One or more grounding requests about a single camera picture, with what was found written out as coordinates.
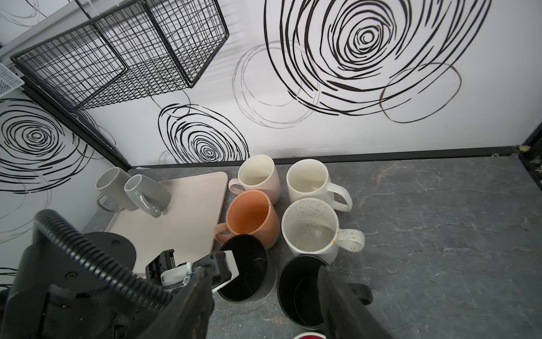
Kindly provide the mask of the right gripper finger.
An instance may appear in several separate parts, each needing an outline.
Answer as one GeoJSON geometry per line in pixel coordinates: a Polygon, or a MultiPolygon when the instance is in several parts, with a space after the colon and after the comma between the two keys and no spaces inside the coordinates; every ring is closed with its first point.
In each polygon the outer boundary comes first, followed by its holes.
{"type": "Polygon", "coordinates": [[[326,338],[391,338],[366,306],[373,302],[371,289],[345,283],[328,266],[318,271],[318,297],[326,338]]]}

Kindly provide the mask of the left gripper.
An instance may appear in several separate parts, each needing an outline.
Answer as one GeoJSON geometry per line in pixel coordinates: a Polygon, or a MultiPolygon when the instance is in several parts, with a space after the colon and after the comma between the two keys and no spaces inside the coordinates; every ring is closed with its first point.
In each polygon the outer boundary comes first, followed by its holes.
{"type": "Polygon", "coordinates": [[[211,282],[198,271],[169,303],[169,293],[150,281],[106,282],[55,244],[36,242],[2,302],[1,337],[205,338],[215,306],[211,282]]]}

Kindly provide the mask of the wide cream white mug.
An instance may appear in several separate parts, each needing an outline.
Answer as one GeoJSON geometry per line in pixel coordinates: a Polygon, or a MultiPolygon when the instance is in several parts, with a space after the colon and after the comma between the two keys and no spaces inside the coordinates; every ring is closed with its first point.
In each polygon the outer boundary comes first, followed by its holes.
{"type": "Polygon", "coordinates": [[[293,339],[326,339],[326,336],[318,332],[304,332],[293,337],[293,339]]]}

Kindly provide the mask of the black mug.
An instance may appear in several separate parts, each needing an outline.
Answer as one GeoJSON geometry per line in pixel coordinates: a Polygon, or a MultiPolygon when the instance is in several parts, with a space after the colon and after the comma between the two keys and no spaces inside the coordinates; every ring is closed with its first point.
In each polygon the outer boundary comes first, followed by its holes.
{"type": "Polygon", "coordinates": [[[329,267],[318,257],[301,255],[289,261],[279,275],[279,305],[285,315],[303,329],[322,332],[318,271],[324,266],[329,267]]]}

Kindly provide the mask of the cream speckled mug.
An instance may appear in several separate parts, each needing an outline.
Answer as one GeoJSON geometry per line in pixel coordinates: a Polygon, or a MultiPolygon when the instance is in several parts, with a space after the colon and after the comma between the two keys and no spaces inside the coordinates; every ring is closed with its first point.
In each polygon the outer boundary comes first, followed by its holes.
{"type": "Polygon", "coordinates": [[[364,233],[342,229],[335,210],[326,202],[305,198],[293,202],[282,216],[282,235],[295,257],[309,255],[332,264],[339,249],[357,253],[364,249],[364,233]]]}

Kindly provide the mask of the cream and orange mug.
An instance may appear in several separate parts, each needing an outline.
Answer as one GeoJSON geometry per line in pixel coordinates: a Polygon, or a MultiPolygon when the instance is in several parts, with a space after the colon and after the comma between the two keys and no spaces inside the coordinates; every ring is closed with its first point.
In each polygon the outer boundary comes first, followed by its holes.
{"type": "Polygon", "coordinates": [[[279,233],[275,208],[269,197],[259,190],[238,195],[227,210],[226,222],[214,228],[214,238],[221,244],[237,235],[249,234],[260,240],[266,249],[276,244],[279,233]]]}

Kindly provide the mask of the light grey mug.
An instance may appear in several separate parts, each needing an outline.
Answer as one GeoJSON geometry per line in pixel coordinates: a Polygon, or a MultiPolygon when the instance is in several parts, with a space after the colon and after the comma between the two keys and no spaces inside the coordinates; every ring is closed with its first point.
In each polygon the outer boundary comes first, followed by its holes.
{"type": "Polygon", "coordinates": [[[145,175],[134,175],[124,185],[127,196],[139,209],[148,215],[159,218],[172,199],[170,192],[145,175]]]}

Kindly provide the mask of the large white mug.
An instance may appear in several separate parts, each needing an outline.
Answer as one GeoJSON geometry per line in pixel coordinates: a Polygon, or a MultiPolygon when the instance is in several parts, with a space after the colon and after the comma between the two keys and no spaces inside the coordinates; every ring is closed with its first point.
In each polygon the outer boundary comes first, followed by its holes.
{"type": "Polygon", "coordinates": [[[288,169],[286,180],[290,203],[304,198],[316,198],[337,211],[350,212],[353,208],[350,193],[331,182],[327,167],[318,160],[296,162],[288,169]]]}

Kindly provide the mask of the pink mug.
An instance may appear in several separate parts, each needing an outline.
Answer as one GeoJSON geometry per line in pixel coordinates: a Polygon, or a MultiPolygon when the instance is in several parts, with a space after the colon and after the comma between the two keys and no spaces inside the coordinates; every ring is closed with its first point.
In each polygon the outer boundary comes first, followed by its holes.
{"type": "Polygon", "coordinates": [[[280,198],[280,181],[274,160],[268,155],[254,155],[238,170],[238,177],[231,179],[228,188],[235,195],[250,190],[265,193],[275,205],[280,198]]]}

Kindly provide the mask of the tall dark grey mug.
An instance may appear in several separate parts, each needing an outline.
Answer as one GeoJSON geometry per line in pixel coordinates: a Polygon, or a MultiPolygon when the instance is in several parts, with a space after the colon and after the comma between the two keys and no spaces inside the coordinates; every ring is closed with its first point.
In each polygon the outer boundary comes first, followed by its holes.
{"type": "Polygon", "coordinates": [[[122,210],[138,210],[138,206],[132,202],[124,190],[125,184],[130,179],[131,177],[121,168],[115,167],[104,172],[95,185],[95,188],[100,192],[100,195],[96,198],[97,206],[110,213],[118,213],[122,210]],[[110,209],[103,206],[100,203],[100,199],[103,197],[113,200],[119,207],[110,209]]]}

